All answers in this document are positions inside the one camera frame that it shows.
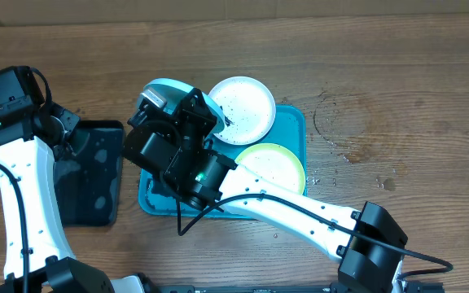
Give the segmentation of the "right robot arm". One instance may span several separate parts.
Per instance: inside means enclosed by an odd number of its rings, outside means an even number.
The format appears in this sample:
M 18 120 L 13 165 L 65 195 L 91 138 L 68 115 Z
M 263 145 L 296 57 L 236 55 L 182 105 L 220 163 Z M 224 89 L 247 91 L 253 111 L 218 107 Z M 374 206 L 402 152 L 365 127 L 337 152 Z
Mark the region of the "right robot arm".
M 151 86 L 139 95 L 123 156 L 149 172 L 177 205 L 204 216 L 214 209 L 249 216 L 304 239 L 339 263 L 338 280 L 353 292 L 402 292 L 406 236 L 360 238 L 367 212 L 385 210 L 367 203 L 361 211 L 298 195 L 256 174 L 218 151 L 205 138 L 226 124 L 222 109 L 199 89 L 178 94 L 175 108 Z

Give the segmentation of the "dark green sponge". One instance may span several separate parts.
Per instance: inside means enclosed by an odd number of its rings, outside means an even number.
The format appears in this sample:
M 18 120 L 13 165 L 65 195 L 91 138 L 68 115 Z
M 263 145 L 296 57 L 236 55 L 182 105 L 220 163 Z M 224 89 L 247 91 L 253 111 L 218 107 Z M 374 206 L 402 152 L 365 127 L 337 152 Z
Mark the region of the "dark green sponge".
M 75 129 L 70 139 L 70 147 L 74 155 L 79 154 L 90 139 L 90 134 L 85 129 Z

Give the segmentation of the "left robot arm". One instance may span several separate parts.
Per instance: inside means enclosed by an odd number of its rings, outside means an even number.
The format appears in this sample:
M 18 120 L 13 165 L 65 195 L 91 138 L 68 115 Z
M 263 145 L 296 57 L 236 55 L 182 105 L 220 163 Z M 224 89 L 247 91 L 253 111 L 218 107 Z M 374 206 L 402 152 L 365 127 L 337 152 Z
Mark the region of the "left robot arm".
M 72 253 L 55 196 L 56 147 L 77 124 L 65 110 L 0 103 L 0 192 L 7 253 L 0 292 L 143 292 L 141 275 L 111 280 Z

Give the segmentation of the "light blue rimmed plate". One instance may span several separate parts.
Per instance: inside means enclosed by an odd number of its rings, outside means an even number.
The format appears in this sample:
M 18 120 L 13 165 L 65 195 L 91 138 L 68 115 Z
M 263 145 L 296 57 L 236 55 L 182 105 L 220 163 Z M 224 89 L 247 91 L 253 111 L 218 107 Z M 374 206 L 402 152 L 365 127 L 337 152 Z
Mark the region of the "light blue rimmed plate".
M 194 86 L 182 81 L 170 78 L 156 78 L 143 87 L 137 99 L 136 107 L 140 108 L 141 102 L 147 98 L 147 91 L 151 90 L 166 101 L 163 111 L 172 114 L 179 102 L 193 89 Z M 210 112 L 217 118 L 217 123 L 211 133 L 220 133 L 226 127 L 223 111 L 205 92 L 202 92 L 202 96 Z

